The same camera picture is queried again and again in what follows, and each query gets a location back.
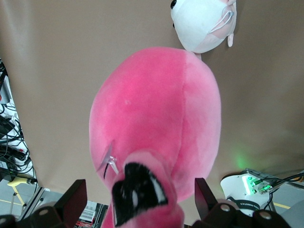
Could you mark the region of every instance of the green led light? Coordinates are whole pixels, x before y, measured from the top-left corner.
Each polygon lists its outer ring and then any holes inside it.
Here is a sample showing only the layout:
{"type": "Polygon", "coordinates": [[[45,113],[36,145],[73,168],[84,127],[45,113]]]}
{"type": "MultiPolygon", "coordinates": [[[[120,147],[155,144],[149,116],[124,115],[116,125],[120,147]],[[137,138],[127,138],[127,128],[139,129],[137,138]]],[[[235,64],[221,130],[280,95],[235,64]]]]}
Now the green led light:
{"type": "Polygon", "coordinates": [[[233,142],[230,148],[230,155],[234,159],[238,169],[243,170],[252,166],[252,160],[247,154],[252,154],[252,149],[242,142],[233,142]]]}
{"type": "Polygon", "coordinates": [[[254,187],[254,186],[256,186],[256,185],[258,185],[259,183],[262,183],[262,182],[263,182],[262,180],[258,180],[258,181],[256,180],[255,182],[251,183],[251,186],[254,187]]]}
{"type": "Polygon", "coordinates": [[[242,177],[242,181],[243,181],[243,183],[244,183],[244,187],[245,187],[245,190],[246,190],[247,195],[251,195],[250,185],[249,185],[249,183],[248,183],[248,178],[247,178],[247,176],[243,176],[243,177],[242,177]]]}
{"type": "Polygon", "coordinates": [[[268,184],[268,185],[265,185],[264,187],[262,187],[259,192],[262,192],[262,191],[268,191],[269,189],[271,189],[271,185],[268,184]]]}

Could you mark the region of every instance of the gray floor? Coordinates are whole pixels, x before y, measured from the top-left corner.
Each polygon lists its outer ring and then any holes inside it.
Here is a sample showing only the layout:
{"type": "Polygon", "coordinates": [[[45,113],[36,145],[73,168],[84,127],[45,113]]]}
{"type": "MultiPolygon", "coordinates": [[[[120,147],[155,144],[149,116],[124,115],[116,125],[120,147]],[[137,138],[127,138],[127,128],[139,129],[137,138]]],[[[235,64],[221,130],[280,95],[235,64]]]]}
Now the gray floor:
{"type": "Polygon", "coordinates": [[[304,183],[285,183],[274,193],[275,209],[292,228],[303,228],[304,183]]]}
{"type": "MultiPolygon", "coordinates": [[[[8,186],[7,183],[7,180],[2,180],[0,182],[0,215],[9,214],[12,196],[14,194],[14,189],[11,186],[8,186]]],[[[19,184],[16,186],[16,189],[24,203],[29,202],[30,198],[34,194],[35,187],[35,184],[19,184]]],[[[20,199],[15,196],[12,214],[16,217],[19,217],[21,215],[21,212],[22,203],[20,199]]]]}

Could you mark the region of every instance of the electronic equipment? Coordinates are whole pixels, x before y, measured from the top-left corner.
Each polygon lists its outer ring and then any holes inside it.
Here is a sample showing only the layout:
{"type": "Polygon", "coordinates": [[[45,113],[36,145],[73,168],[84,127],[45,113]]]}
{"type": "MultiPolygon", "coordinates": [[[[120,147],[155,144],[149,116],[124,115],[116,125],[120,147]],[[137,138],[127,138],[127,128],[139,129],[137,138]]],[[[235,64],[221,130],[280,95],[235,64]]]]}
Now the electronic equipment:
{"type": "MultiPolygon", "coordinates": [[[[0,228],[73,228],[86,203],[86,182],[76,180],[53,207],[41,207],[18,222],[12,215],[0,216],[0,228]]],[[[258,210],[249,217],[228,201],[218,203],[203,178],[195,179],[195,203],[201,220],[196,221],[193,228],[290,228],[273,211],[258,210]]]]}
{"type": "Polygon", "coordinates": [[[11,118],[4,118],[0,115],[0,138],[5,139],[6,135],[15,127],[10,120],[11,118]]]}
{"type": "Polygon", "coordinates": [[[303,175],[304,173],[299,173],[280,179],[246,168],[240,173],[225,176],[220,184],[225,198],[236,203],[240,211],[252,217],[255,211],[262,208],[269,207],[272,211],[276,211],[272,202],[273,193],[282,183],[296,182],[303,175]]]}
{"type": "Polygon", "coordinates": [[[7,161],[0,157],[0,181],[7,180],[13,181],[14,180],[14,169],[12,169],[13,164],[7,163],[7,161]]]}
{"type": "Polygon", "coordinates": [[[2,156],[6,157],[6,158],[14,157],[14,158],[17,158],[17,159],[23,161],[26,158],[26,153],[18,151],[16,149],[14,149],[13,147],[0,144],[0,157],[2,157],[2,156]]]}

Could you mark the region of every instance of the white plush toy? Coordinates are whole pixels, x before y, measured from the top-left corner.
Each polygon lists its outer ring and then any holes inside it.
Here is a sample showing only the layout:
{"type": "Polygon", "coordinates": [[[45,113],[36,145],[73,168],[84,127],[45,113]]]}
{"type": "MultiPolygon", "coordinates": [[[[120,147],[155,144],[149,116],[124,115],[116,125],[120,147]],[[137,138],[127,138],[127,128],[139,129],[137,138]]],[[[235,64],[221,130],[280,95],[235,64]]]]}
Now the white plush toy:
{"type": "Polygon", "coordinates": [[[210,51],[227,36],[228,46],[233,44],[236,0],[174,0],[171,17],[187,51],[198,54],[210,51]]]}

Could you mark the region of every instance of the wire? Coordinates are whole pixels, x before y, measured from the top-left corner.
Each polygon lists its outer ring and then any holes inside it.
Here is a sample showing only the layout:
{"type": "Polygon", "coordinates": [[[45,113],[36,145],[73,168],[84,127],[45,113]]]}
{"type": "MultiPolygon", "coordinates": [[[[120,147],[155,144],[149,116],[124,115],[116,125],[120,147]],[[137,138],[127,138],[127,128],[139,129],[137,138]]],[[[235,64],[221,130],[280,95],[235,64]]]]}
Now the wire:
{"type": "Polygon", "coordinates": [[[9,147],[9,138],[8,136],[6,135],[6,150],[5,150],[5,154],[3,156],[1,156],[0,158],[3,158],[4,156],[6,156],[6,154],[8,153],[8,147],[9,147]]]}
{"type": "MultiPolygon", "coordinates": [[[[6,122],[6,124],[8,124],[12,129],[16,132],[16,136],[13,136],[13,135],[9,135],[8,133],[6,134],[6,137],[7,139],[5,141],[2,141],[0,142],[0,144],[3,144],[3,143],[8,143],[8,142],[12,142],[12,141],[15,141],[15,140],[19,140],[19,139],[22,139],[23,140],[23,133],[22,133],[22,130],[21,130],[21,126],[20,126],[20,122],[18,120],[15,120],[15,122],[18,124],[18,126],[12,124],[10,121],[8,121],[7,119],[3,118],[2,119],[3,121],[6,122]]],[[[3,125],[3,122],[0,121],[0,124],[1,126],[6,129],[6,127],[3,125]]]]}
{"type": "Polygon", "coordinates": [[[296,174],[296,175],[292,175],[290,177],[286,177],[284,179],[281,179],[281,178],[263,178],[263,179],[260,179],[260,181],[267,181],[267,180],[275,180],[276,182],[271,184],[272,187],[275,187],[279,184],[282,184],[284,182],[297,182],[299,180],[301,180],[301,178],[304,176],[304,173],[299,173],[299,174],[296,174]]]}
{"type": "MultiPolygon", "coordinates": [[[[7,172],[1,172],[1,171],[0,171],[0,174],[7,175],[7,172]]],[[[22,178],[25,178],[25,179],[28,179],[28,180],[35,179],[35,178],[33,178],[33,177],[18,176],[18,173],[17,173],[17,172],[10,172],[9,175],[10,175],[11,177],[22,177],[22,178]]]]}
{"type": "Polygon", "coordinates": [[[33,169],[33,166],[28,170],[28,171],[26,171],[26,172],[23,172],[24,170],[26,170],[27,168],[28,168],[28,166],[29,166],[29,164],[27,164],[27,166],[26,166],[26,168],[25,169],[23,169],[22,171],[18,171],[18,173],[20,173],[20,174],[26,174],[26,173],[29,173],[32,169],[33,169]]]}
{"type": "Polygon", "coordinates": [[[13,112],[16,112],[17,109],[16,109],[16,106],[8,106],[7,104],[2,104],[3,108],[6,108],[8,110],[11,110],[13,112]]]}
{"type": "Polygon", "coordinates": [[[273,194],[278,191],[279,189],[274,190],[273,192],[269,193],[269,200],[266,204],[266,206],[264,207],[264,210],[269,206],[269,204],[271,203],[272,199],[273,199],[273,194]]]}
{"type": "Polygon", "coordinates": [[[35,191],[34,191],[34,193],[35,193],[36,190],[37,190],[37,186],[38,186],[38,181],[36,181],[36,186],[35,186],[35,191]]]}
{"type": "MultiPolygon", "coordinates": [[[[14,163],[14,162],[12,162],[12,161],[10,161],[9,159],[7,159],[7,158],[2,158],[2,159],[4,159],[4,160],[6,160],[6,162],[8,162],[8,163],[11,163],[12,165],[14,165],[14,166],[16,166],[16,167],[18,167],[18,168],[22,168],[23,166],[28,166],[29,164],[24,164],[24,165],[19,165],[19,164],[16,164],[16,163],[14,163]]],[[[18,169],[15,169],[14,167],[10,167],[10,169],[11,170],[14,170],[14,171],[16,171],[16,172],[19,172],[19,171],[24,171],[25,169],[21,169],[21,170],[18,170],[18,169]]]]}
{"type": "Polygon", "coordinates": [[[5,76],[8,76],[8,72],[6,71],[4,63],[2,61],[0,62],[0,69],[2,71],[2,74],[0,76],[0,91],[1,91],[5,76]]]}
{"type": "Polygon", "coordinates": [[[5,106],[4,106],[4,104],[1,104],[1,105],[2,105],[3,110],[1,111],[1,113],[0,113],[0,114],[4,113],[4,110],[5,110],[5,106]]]}

